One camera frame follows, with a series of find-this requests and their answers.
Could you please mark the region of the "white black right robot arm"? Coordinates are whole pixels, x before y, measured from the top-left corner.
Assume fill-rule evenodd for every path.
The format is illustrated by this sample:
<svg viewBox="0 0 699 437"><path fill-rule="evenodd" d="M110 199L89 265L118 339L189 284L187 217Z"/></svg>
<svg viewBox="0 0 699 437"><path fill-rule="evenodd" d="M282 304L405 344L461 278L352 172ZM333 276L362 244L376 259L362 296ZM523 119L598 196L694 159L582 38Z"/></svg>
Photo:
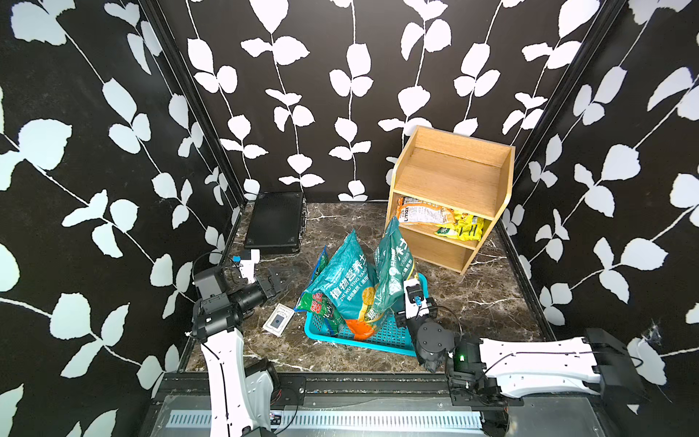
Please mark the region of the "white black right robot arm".
<svg viewBox="0 0 699 437"><path fill-rule="evenodd" d="M643 360L602 329L554 342L501 342L467 338L435 319L440 307L419 285L404 291L396 315L408 330L426 371L445 372L451 391L486 404L529 395L582 393L605 402L640 403L646 390L638 373Z"/></svg>

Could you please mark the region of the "orange white fertilizer packet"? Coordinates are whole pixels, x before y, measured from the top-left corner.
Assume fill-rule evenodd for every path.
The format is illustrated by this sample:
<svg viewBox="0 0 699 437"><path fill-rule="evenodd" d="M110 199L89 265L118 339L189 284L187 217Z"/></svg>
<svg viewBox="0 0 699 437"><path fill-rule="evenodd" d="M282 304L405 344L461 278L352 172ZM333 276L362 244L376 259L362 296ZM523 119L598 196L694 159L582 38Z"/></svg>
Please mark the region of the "orange white fertilizer packet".
<svg viewBox="0 0 699 437"><path fill-rule="evenodd" d="M436 226L446 226L456 221L451 209L412 197L399 200L396 218L400 223Z"/></svg>

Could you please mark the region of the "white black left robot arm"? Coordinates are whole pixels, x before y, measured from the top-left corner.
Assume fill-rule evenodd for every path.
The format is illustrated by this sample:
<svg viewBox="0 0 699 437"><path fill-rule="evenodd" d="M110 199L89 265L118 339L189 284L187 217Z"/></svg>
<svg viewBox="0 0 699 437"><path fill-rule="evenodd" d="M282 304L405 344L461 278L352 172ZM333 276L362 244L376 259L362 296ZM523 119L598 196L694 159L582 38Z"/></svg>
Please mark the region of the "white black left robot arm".
<svg viewBox="0 0 699 437"><path fill-rule="evenodd" d="M202 349L209 375L212 436L277 436L271 405L283 386L274 365L260 359L244 365L245 314L289 289L291 269L268 269L253 282L233 290L221 266L194 275L200 293L192 316L191 336Z"/></svg>

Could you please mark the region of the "dark green fertilizer bag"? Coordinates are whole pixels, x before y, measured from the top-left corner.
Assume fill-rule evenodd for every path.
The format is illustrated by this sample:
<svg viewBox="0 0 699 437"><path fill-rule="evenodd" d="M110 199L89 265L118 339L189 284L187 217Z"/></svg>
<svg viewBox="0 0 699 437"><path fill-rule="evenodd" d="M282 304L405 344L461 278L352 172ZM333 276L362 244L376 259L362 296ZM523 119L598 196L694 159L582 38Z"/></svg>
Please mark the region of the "dark green fertilizer bag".
<svg viewBox="0 0 699 437"><path fill-rule="evenodd" d="M366 314L367 322L379 322L403 299L404 282L417 276L415 262L400 223L393 217L385 229L379 246L374 251L374 301Z"/></svg>

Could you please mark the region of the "teal orange fertilizer bag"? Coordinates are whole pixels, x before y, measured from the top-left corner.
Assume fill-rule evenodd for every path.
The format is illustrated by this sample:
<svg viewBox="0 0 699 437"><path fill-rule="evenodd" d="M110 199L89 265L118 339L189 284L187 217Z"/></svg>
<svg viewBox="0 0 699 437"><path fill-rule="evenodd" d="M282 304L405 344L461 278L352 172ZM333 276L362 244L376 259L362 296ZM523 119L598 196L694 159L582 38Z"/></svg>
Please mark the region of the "teal orange fertilizer bag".
<svg viewBox="0 0 699 437"><path fill-rule="evenodd" d="M381 318L372 309L377 284L375 267L360 247L357 233L351 231L306 291L328 298L353 338L368 340L378 331Z"/></svg>

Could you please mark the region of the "green pink soil bag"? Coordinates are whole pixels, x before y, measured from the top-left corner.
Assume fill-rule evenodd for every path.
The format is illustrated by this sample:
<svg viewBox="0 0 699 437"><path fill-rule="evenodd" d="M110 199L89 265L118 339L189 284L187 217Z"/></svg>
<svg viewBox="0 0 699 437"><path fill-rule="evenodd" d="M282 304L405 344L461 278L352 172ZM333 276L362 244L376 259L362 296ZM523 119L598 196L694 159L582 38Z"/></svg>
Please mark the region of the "green pink soil bag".
<svg viewBox="0 0 699 437"><path fill-rule="evenodd" d="M320 273L328 266L330 260L328 249L324 247L311 273L309 286L317 280ZM321 291L310 292L308 289L305 289L300 295L294 311L296 313L305 312L307 315L319 317L320 324L328 331L331 337L337 337L346 326L345 320L342 319L334 304Z"/></svg>

